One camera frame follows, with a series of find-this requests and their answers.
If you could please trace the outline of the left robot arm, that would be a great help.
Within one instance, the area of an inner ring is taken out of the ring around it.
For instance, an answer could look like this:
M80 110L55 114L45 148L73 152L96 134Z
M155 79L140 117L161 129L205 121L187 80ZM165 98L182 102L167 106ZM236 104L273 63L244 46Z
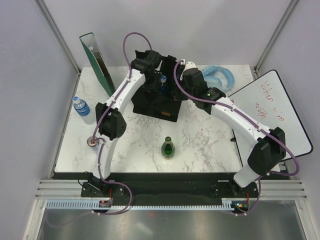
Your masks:
M155 75L162 56L154 50L147 50L142 57L136 57L130 64L127 75L115 93L105 103L95 107L97 124L90 142L98 144L94 167L89 173L93 180L92 191L99 197L106 196L110 185L105 180L111 174L111 163L118 140L126 131L124 110L136 91Z

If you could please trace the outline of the Red Bull can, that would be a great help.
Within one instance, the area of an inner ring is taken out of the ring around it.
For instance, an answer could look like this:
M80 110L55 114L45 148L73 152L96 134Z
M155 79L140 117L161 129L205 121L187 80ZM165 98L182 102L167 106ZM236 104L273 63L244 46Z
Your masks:
M90 136L88 137L88 139L86 140L86 143L88 145L88 147L94 151L94 152L98 152L99 151L99 147L100 147L100 142L99 140L95 139L93 140L93 137Z

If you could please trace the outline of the black canvas bag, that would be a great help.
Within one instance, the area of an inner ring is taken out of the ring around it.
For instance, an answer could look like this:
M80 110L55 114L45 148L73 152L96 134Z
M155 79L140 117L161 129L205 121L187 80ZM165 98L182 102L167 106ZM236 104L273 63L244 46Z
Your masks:
M162 56L154 50L136 51L136 58L130 66L134 70L144 74L145 71L159 71L167 77L166 95L161 95L159 90L156 93L144 91L144 83L131 98L133 112L153 118L170 122L178 120L179 111L183 101L175 101L172 91L175 85L174 67L177 59L173 56Z

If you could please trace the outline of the blue label water bottle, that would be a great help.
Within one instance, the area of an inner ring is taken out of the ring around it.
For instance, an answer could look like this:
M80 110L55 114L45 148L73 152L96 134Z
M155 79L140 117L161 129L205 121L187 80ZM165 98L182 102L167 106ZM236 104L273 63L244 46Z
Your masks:
M161 95L166 95L167 93L167 77L165 75L160 77L159 93Z

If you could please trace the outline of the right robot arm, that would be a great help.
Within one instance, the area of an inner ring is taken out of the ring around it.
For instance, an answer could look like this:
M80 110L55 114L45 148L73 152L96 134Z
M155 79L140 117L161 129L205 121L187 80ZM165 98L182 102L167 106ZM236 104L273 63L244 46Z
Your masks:
M229 184L229 191L233 196L242 196L249 184L272 173L273 168L288 153L285 132L281 128L272 129L259 123L236 107L221 90L208 88L198 68L184 70L181 75L174 68L173 79L178 91L187 100L193 101L197 108L229 125L252 148L247 163Z

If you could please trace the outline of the green glass bottle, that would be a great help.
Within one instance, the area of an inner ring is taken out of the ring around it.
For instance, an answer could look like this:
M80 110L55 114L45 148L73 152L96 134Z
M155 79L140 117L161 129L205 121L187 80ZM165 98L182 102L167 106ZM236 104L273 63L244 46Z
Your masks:
M165 159L169 160L175 156L175 153L176 148L172 142L172 138L170 136L167 136L161 146L161 154Z

